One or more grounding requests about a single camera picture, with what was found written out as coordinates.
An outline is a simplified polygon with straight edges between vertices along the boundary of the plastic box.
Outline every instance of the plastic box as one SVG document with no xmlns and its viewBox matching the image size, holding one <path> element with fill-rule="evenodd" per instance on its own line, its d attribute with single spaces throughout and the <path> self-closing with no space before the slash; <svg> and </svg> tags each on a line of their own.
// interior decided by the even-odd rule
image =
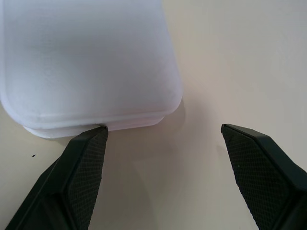
<svg viewBox="0 0 307 230">
<path fill-rule="evenodd" d="M 182 98 L 160 0 L 4 0 L 1 102 L 43 138 L 151 126 Z"/>
</svg>

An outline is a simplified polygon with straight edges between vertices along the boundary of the frosted plastic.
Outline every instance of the frosted plastic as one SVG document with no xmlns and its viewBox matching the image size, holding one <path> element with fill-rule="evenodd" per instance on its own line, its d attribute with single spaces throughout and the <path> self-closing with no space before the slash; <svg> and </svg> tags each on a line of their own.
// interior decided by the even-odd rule
<svg viewBox="0 0 307 230">
<path fill-rule="evenodd" d="M 182 84 L 160 0 L 4 0 L 1 102 L 44 138 L 160 122 Z"/>
</svg>

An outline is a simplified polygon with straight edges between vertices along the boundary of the white table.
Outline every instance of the white table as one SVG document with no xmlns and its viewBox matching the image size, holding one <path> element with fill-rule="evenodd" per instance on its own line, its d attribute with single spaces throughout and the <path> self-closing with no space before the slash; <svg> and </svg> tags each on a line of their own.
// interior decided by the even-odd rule
<svg viewBox="0 0 307 230">
<path fill-rule="evenodd" d="M 270 135 L 307 170 L 307 2 L 164 5 L 183 103 L 157 126 L 110 133 L 90 229 L 256 230 L 220 126 Z M 68 141 L 37 138 L 0 109 L 0 229 Z"/>
</svg>

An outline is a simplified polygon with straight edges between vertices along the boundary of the white surface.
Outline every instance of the white surface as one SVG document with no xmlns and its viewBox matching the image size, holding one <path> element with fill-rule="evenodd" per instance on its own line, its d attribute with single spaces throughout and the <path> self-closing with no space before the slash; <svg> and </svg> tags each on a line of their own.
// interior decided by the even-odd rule
<svg viewBox="0 0 307 230">
<path fill-rule="evenodd" d="M 306 4 L 164 1 L 183 104 L 156 126 L 110 133 L 90 230 L 257 229 L 220 127 L 266 133 L 307 170 Z M 68 140 L 36 138 L 2 110 L 0 125 L 3 229 Z"/>
<path fill-rule="evenodd" d="M 4 28 L 2 105 L 40 137 L 149 126 L 180 104 L 160 0 L 5 0 Z"/>
</svg>

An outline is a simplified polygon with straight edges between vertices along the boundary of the white plastic container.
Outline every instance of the white plastic container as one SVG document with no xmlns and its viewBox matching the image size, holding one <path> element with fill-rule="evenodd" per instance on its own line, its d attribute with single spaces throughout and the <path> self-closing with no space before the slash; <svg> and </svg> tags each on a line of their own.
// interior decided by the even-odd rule
<svg viewBox="0 0 307 230">
<path fill-rule="evenodd" d="M 43 138 L 151 126 L 182 84 L 160 0 L 4 0 L 1 102 Z"/>
</svg>

